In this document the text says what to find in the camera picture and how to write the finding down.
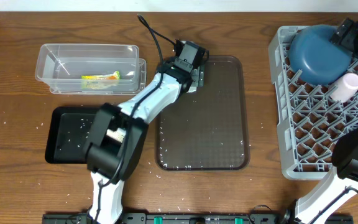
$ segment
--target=wooden table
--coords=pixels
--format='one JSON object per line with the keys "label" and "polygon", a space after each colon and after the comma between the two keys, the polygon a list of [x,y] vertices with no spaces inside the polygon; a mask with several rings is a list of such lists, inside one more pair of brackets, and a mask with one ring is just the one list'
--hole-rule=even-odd
{"label": "wooden table", "polygon": [[[192,40],[213,55],[233,55],[242,62],[251,159],[248,167],[237,172],[165,172],[154,162],[152,123],[139,165],[126,182],[123,205],[150,213],[161,209],[239,214],[259,204],[281,210],[308,193],[317,182],[290,181],[281,173],[267,46],[280,26],[339,24],[345,17],[358,20],[358,14],[143,15],[155,30],[171,39]],[[40,223],[47,212],[86,210],[93,191],[86,166],[45,162],[52,111],[62,105],[129,99],[51,94],[46,84],[34,78],[39,48],[45,43],[136,44],[148,64],[148,81],[158,63],[155,44],[136,13],[0,12],[0,223]],[[161,40],[160,44],[164,56],[172,54],[168,42]],[[358,197],[338,212],[350,213],[358,223]]]}

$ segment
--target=clear plastic container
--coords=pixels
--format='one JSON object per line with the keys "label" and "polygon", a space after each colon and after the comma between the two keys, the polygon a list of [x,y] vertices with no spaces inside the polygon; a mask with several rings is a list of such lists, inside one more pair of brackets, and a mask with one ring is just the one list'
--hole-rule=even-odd
{"label": "clear plastic container", "polygon": [[[44,44],[35,79],[54,94],[134,95],[145,87],[146,61],[135,45]],[[83,75],[109,75],[119,80],[84,80]]]}

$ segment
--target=dish rack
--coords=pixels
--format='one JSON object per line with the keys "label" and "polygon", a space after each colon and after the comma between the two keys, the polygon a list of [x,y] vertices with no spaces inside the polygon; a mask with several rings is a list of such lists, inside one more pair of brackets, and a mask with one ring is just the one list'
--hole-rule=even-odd
{"label": "dish rack", "polygon": [[[291,68],[288,51],[293,38],[307,26],[283,26],[268,47],[275,85],[277,136],[283,175],[292,180],[319,180],[331,168],[337,140],[358,128],[358,92],[347,102],[330,99],[336,86],[310,85]],[[348,72],[358,74],[358,60]]]}

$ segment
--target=black tray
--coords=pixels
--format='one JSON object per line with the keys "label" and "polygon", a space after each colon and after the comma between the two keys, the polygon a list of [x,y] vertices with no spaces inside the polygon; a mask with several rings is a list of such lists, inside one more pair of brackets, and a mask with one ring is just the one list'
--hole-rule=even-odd
{"label": "black tray", "polygon": [[210,56],[204,86],[158,116],[155,160],[169,171],[239,170],[249,163],[242,65]]}
{"label": "black tray", "polygon": [[98,107],[56,108],[50,122],[45,160],[51,164],[84,164],[82,152]]}

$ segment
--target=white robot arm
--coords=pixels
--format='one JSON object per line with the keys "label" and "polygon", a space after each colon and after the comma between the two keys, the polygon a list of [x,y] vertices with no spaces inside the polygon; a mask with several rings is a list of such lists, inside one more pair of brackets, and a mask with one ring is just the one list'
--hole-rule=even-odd
{"label": "white robot arm", "polygon": [[144,90],[118,106],[103,105],[95,116],[83,150],[94,185],[89,215],[98,223],[120,217],[124,181],[139,161],[149,123],[181,94],[202,85],[206,50],[191,42],[178,44],[177,56],[164,62]]}
{"label": "white robot arm", "polygon": [[310,193],[293,203],[281,223],[324,224],[358,194],[358,129],[338,140],[332,160],[329,172]]}

